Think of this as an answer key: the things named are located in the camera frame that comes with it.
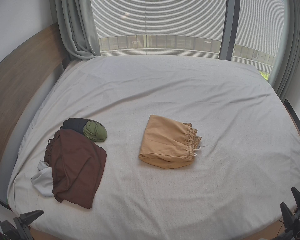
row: dark baseboard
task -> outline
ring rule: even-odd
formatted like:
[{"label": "dark baseboard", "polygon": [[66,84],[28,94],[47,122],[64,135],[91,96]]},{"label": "dark baseboard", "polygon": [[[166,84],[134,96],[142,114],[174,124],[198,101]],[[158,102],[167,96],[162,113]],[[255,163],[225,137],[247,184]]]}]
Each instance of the dark baseboard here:
[{"label": "dark baseboard", "polygon": [[289,111],[292,118],[294,119],[297,128],[300,130],[300,120],[287,99],[284,100],[284,105],[286,106],[287,110]]},{"label": "dark baseboard", "polygon": [[7,208],[8,210],[11,210],[11,208],[6,203],[2,202],[1,200],[0,200],[0,205],[2,205],[3,207]]}]

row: mattress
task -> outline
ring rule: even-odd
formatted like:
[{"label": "mattress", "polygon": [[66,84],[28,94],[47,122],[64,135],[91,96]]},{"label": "mattress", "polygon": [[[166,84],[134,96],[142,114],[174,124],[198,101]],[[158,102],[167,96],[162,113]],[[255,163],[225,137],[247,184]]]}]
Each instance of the mattress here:
[{"label": "mattress", "polygon": [[[192,123],[194,163],[162,169],[138,159],[151,114]],[[30,178],[63,121],[82,117],[108,132],[92,209],[43,197]],[[252,66],[201,57],[97,57],[69,67],[22,142],[8,189],[17,213],[42,209],[31,226],[61,239],[240,239],[293,208],[300,137]]]}]

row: curtain fold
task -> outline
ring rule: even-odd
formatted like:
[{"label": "curtain fold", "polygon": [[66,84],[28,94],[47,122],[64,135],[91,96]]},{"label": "curtain fold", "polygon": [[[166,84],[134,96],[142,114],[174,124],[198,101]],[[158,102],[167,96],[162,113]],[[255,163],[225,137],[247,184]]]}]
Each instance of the curtain fold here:
[{"label": "curtain fold", "polygon": [[285,0],[284,29],[276,62],[268,82],[277,93],[280,100],[285,100],[285,94],[298,66],[300,56],[300,2]]},{"label": "curtain fold", "polygon": [[100,56],[100,46],[90,0],[55,0],[61,39],[71,58]]}]

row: wooden headboard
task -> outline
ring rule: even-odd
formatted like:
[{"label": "wooden headboard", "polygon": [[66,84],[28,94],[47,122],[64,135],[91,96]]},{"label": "wooden headboard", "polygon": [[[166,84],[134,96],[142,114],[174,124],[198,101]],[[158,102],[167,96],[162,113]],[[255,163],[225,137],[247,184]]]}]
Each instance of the wooden headboard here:
[{"label": "wooden headboard", "polygon": [[67,55],[54,23],[0,62],[0,161],[26,105]]}]

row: brown clothing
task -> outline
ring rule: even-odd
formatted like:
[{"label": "brown clothing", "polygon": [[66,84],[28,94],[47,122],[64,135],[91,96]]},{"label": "brown clothing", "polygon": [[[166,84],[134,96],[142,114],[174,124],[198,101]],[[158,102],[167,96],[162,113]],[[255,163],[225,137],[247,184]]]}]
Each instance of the brown clothing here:
[{"label": "brown clothing", "polygon": [[52,167],[57,201],[92,207],[106,161],[103,148],[74,130],[60,129],[48,141],[44,161]]},{"label": "brown clothing", "polygon": [[139,159],[165,169],[189,165],[201,140],[196,133],[190,123],[150,115]]}]

